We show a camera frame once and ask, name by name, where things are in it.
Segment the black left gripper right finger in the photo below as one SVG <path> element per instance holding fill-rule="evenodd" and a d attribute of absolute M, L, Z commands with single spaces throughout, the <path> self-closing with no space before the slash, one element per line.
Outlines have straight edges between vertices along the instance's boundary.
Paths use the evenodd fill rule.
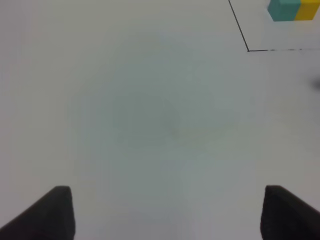
<path fill-rule="evenodd" d="M 286 188 L 267 185 L 260 233 L 263 240 L 318 240 L 320 212 Z"/>

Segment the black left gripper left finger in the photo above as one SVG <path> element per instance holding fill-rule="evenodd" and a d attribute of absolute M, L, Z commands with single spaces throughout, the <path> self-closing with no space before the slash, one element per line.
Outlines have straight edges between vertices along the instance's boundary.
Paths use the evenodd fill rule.
<path fill-rule="evenodd" d="M 76 220 L 72 190 L 56 186 L 0 228 L 2 240 L 73 240 Z"/>

